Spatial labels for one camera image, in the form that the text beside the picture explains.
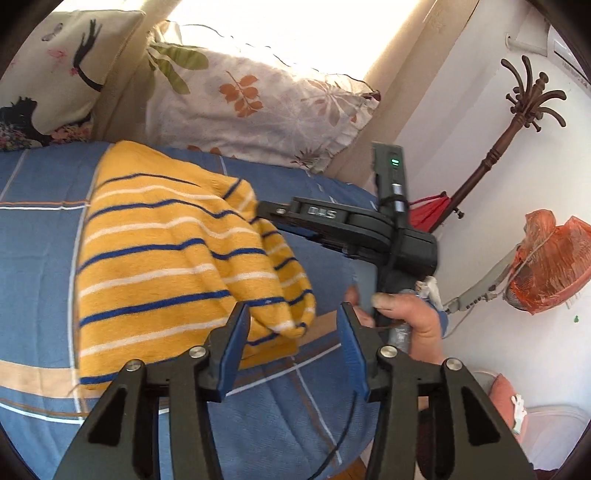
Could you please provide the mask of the person's right hand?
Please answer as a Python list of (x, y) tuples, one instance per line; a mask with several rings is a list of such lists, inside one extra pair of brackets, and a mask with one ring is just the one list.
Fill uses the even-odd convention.
[[(372, 314), (359, 306), (359, 292), (356, 286), (346, 290), (344, 304), (358, 323), (365, 328), (384, 330), (379, 327)], [(391, 323), (402, 321), (410, 326), (408, 355), (415, 361), (441, 365), (444, 363), (442, 325), (436, 309), (412, 293), (375, 293), (372, 297), (373, 308)]]

